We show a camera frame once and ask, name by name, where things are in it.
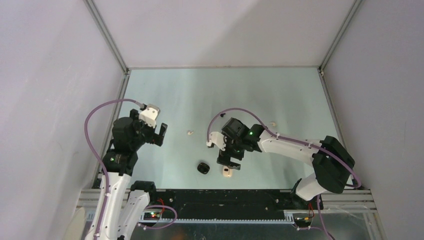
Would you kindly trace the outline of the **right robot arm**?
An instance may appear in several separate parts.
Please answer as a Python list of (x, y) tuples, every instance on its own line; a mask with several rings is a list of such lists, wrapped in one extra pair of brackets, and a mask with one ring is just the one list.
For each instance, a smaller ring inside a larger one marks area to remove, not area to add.
[(299, 179), (292, 188), (291, 204), (304, 209), (313, 198), (324, 192), (341, 194), (348, 185), (355, 161), (341, 143), (332, 136), (323, 140), (299, 140), (271, 132), (263, 124), (247, 127), (230, 118), (220, 131), (208, 133), (206, 145), (218, 147), (217, 163), (233, 170), (241, 165), (245, 152), (277, 154), (313, 168), (313, 173)]

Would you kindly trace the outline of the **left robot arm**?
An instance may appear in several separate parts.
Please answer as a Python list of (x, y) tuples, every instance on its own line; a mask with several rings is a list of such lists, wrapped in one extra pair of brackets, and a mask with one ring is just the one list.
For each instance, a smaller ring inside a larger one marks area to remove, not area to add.
[(144, 144), (162, 146), (167, 125), (161, 124), (156, 133), (160, 109), (148, 105), (138, 111), (132, 109), (128, 117), (114, 121), (112, 139), (102, 159), (105, 166), (100, 185), (100, 198), (94, 219), (85, 239), (129, 240), (145, 208), (158, 202), (152, 181), (136, 181), (131, 187), (128, 202), (123, 203), (134, 167), (137, 151)]

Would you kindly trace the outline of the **beige earbud charging case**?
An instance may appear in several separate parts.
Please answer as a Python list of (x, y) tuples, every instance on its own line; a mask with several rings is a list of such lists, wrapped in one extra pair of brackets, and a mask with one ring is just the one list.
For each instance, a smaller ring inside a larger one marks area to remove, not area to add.
[(222, 175), (223, 175), (225, 178), (231, 178), (231, 177), (232, 177), (232, 175), (233, 175), (233, 169), (231, 169), (231, 168), (229, 168), (229, 167), (227, 167), (227, 166), (224, 166), (224, 167), (222, 168)]

